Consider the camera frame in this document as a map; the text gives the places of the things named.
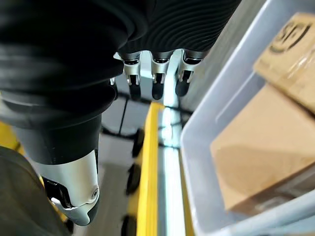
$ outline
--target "silver metal joint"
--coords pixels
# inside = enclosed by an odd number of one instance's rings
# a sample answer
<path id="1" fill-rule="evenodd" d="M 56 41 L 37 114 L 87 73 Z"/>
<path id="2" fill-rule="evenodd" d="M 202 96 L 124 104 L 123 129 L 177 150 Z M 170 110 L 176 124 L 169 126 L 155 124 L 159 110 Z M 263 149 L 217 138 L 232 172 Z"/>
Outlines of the silver metal joint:
<path id="1" fill-rule="evenodd" d="M 138 58 L 124 60 L 124 71 L 128 85 L 140 84 L 140 55 Z"/>
<path id="2" fill-rule="evenodd" d="M 201 58 L 187 57 L 184 52 L 178 69 L 178 80 L 182 82 L 183 78 L 185 78 L 186 82 L 190 83 L 196 67 L 200 65 L 202 60 Z"/>
<path id="3" fill-rule="evenodd" d="M 151 58 L 151 73 L 153 83 L 164 84 L 165 76 L 169 65 L 169 59 Z"/>
<path id="4" fill-rule="evenodd" d="M 115 77 L 113 77 L 113 78 L 110 78 L 109 79 L 109 81 L 110 81 L 110 85 L 114 85 L 115 84 Z"/>

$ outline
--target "black cable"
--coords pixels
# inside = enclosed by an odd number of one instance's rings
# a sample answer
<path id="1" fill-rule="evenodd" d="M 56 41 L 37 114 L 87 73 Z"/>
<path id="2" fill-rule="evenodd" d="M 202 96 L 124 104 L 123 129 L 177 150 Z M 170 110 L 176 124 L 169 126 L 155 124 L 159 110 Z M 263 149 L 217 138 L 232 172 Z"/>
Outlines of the black cable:
<path id="1" fill-rule="evenodd" d="M 124 123 L 124 119 L 125 119 L 125 114 L 126 114 L 126 108 L 127 108 L 128 101 L 129 101 L 129 98 L 126 98 L 125 106 L 124 106 L 124 111 L 123 111 L 123 116 L 122 116 L 122 120 L 121 120 L 121 122 L 120 122 L 120 127 L 119 127 L 119 133 L 120 133 L 120 134 L 121 134 L 122 127 L 123 127 L 123 123 Z"/>

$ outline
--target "screw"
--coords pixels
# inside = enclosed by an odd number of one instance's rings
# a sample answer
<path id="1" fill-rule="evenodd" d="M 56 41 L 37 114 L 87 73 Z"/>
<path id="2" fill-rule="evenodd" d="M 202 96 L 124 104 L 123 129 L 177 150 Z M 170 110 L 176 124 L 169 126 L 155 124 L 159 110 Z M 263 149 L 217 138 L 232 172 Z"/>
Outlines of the screw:
<path id="1" fill-rule="evenodd" d="M 93 194 L 92 194 L 92 199 L 96 198 L 98 194 L 98 188 L 96 188 L 96 190 L 94 190 Z"/>

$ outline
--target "white plastic bin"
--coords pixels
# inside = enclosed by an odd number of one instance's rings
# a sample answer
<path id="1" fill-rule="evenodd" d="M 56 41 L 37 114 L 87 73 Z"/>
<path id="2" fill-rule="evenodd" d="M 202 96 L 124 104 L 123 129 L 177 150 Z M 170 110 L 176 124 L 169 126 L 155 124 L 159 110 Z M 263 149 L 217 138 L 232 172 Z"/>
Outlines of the white plastic bin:
<path id="1" fill-rule="evenodd" d="M 315 1 L 266 1 L 182 132 L 183 166 L 197 236 L 254 236 L 315 214 L 315 191 L 248 219 L 227 213 L 209 149 L 263 87 L 264 80 L 254 74 L 252 65 L 296 12 L 315 13 Z"/>

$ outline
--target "cardboard box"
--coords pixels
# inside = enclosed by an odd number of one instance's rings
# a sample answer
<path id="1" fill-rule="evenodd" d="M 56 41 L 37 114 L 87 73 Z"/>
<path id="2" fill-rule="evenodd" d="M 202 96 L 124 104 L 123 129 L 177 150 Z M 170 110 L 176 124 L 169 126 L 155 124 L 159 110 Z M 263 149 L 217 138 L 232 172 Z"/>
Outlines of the cardboard box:
<path id="1" fill-rule="evenodd" d="M 226 210 L 255 215 L 315 188 L 315 120 L 266 85 L 211 144 Z"/>
<path id="2" fill-rule="evenodd" d="M 315 15 L 298 13 L 259 57 L 254 70 L 315 113 Z"/>

